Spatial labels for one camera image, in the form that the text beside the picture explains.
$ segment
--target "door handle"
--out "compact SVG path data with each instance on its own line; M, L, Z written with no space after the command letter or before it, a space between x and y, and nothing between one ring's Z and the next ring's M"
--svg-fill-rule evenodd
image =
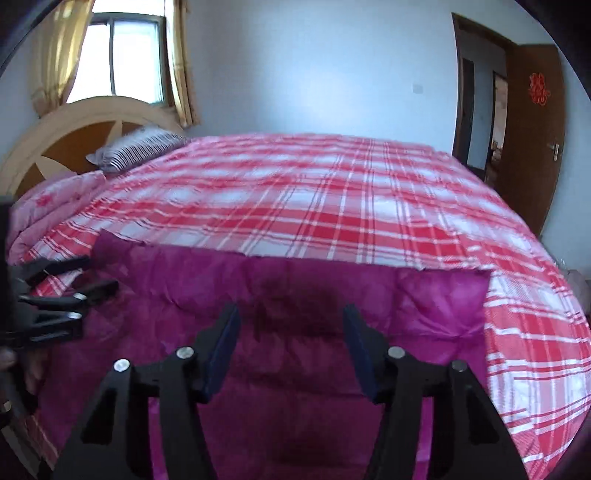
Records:
M560 144L559 143L549 143L548 148L554 150L554 161L558 161L558 153L560 152Z

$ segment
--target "window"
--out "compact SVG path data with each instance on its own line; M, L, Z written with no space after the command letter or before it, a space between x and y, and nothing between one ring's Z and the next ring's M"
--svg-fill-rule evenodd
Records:
M96 0L67 102L121 95L167 103L164 0Z

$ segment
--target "metal rivet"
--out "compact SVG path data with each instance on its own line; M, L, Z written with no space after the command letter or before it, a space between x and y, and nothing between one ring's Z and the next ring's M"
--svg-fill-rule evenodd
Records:
M125 372L130 365L131 364L129 363L129 360L127 360L126 358L122 358L121 360L117 360L113 364L113 368L116 372Z
M187 358L191 358L194 353L195 350L193 350L191 347L183 346L177 350L177 357L179 357L181 360L186 360Z
M406 352L404 351L404 348L402 348L402 347L391 346L390 348L388 348L388 356L391 356L392 358L400 359L404 355L406 355Z
M468 364L464 360L454 360L452 368L457 372L465 372L468 370Z

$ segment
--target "yellow curtain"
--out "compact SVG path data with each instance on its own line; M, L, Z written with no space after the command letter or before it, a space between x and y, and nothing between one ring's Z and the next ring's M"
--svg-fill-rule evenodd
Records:
M30 89L39 116L66 103L72 91L94 3L63 0L33 32Z
M187 49L187 1L166 0L164 5L168 66L170 67L174 106L181 126L186 128L200 123L196 109L193 72Z

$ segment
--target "striped pillowcase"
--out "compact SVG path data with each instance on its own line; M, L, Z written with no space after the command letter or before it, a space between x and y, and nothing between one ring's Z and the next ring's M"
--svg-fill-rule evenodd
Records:
M86 159L105 173L119 173L137 167L187 144L188 139L160 127L138 128L118 138L111 145L99 148Z

